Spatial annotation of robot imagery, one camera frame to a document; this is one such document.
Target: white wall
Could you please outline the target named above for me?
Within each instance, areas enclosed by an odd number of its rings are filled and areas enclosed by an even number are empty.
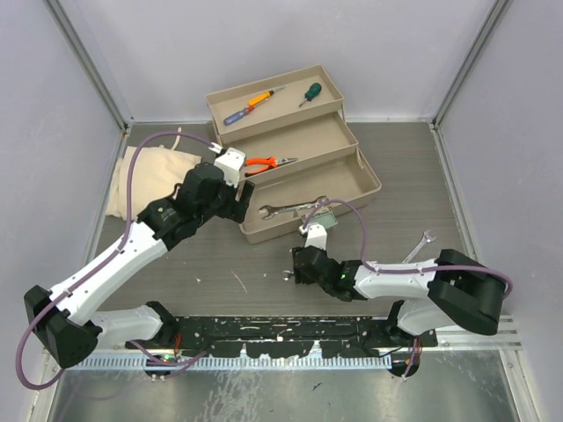
[[[480,254],[515,279],[539,398],[563,414],[563,3],[515,0],[443,124]]]
[[[351,117],[432,118],[493,2],[61,1],[136,120],[208,120],[206,93],[317,63]]]
[[[0,2],[0,62],[0,419],[20,421],[32,397],[13,363],[23,295],[82,264],[119,130],[43,2]],[[33,382],[39,355],[33,338]]]

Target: white cable tray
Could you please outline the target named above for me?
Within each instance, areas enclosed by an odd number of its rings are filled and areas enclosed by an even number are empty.
[[[135,353],[94,353],[69,371],[97,370],[169,370],[169,367],[147,367],[146,358]],[[314,369],[389,369],[391,356],[383,358],[331,358],[323,359],[320,354],[310,354],[303,358],[291,357],[270,359],[262,357],[252,359],[203,357],[190,368],[190,371],[225,371],[225,370],[314,370]]]

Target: beige toolbox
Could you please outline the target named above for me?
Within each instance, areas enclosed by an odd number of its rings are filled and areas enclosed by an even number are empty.
[[[304,93],[315,82],[322,85],[322,91],[299,108]],[[283,90],[241,120],[228,127],[223,124],[227,116],[245,108],[249,99],[282,85]],[[247,160],[297,158],[248,178],[256,187],[240,228],[251,244],[297,230],[302,217],[311,211],[292,211],[265,220],[259,214],[264,205],[280,207],[326,196],[362,207],[381,189],[358,141],[340,117],[343,98],[322,66],[208,94],[207,100],[217,140],[224,147],[243,151]],[[334,215],[349,211],[340,204],[330,208]]]

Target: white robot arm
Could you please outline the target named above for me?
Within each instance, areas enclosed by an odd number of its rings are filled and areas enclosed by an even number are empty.
[[[425,331],[451,325],[484,335],[496,333],[504,282],[486,273],[434,271],[439,266],[483,268],[465,255],[444,250],[439,258],[411,264],[339,263],[326,254],[323,226],[311,224],[300,231],[307,239],[303,248],[292,250],[296,283],[318,283],[329,295],[347,302],[400,298],[387,327],[397,344],[410,345]]]
[[[193,236],[211,217],[235,222],[245,219],[254,187],[246,182],[237,200],[245,154],[233,148],[223,150],[217,144],[211,149],[219,154],[214,163],[198,164],[171,196],[151,202],[132,224],[127,242],[120,250],[122,238],[49,291],[35,286],[26,293],[24,300],[30,322],[56,298],[68,294],[33,330],[61,367],[76,365],[96,347],[114,346],[132,339],[154,339],[166,345],[176,334],[175,318],[158,302],[137,309],[110,312],[97,309],[135,273]],[[116,250],[119,253],[104,264]],[[89,273],[94,274],[71,291],[71,286]]]

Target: orange pliers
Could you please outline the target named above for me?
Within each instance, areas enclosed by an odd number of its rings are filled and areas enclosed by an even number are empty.
[[[279,160],[276,160],[272,156],[269,158],[253,158],[252,160],[246,160],[245,166],[263,164],[265,167],[256,171],[251,171],[250,173],[245,173],[245,176],[254,176],[255,174],[259,174],[263,171],[272,170],[281,165],[294,163],[295,161],[297,161],[297,158],[280,158]]]

